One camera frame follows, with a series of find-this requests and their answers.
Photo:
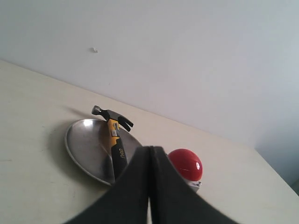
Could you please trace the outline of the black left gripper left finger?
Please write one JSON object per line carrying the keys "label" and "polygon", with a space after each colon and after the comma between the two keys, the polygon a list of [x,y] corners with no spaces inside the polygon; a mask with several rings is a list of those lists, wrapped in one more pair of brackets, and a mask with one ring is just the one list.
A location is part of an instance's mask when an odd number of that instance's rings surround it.
{"label": "black left gripper left finger", "polygon": [[136,149],[115,184],[68,224],[146,224],[150,147]]}

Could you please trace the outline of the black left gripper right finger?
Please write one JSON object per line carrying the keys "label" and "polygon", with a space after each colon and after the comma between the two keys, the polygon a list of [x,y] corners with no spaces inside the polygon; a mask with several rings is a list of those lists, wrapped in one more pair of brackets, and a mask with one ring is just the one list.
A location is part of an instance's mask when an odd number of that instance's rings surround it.
{"label": "black left gripper right finger", "polygon": [[162,147],[149,147],[149,198],[153,224],[235,224],[196,194]]}

